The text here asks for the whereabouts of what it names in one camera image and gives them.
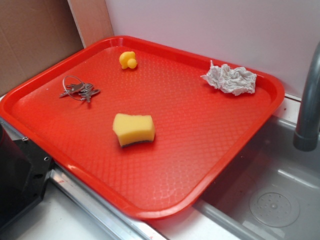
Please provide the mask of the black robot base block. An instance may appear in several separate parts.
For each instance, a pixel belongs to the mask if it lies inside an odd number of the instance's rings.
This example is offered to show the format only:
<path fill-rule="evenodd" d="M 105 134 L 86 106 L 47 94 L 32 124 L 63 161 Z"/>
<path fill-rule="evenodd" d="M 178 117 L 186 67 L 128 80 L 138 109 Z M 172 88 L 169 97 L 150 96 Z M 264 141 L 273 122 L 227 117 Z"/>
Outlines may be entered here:
<path fill-rule="evenodd" d="M 12 140 L 0 127 L 0 229 L 39 204 L 53 159 L 32 140 Z"/>

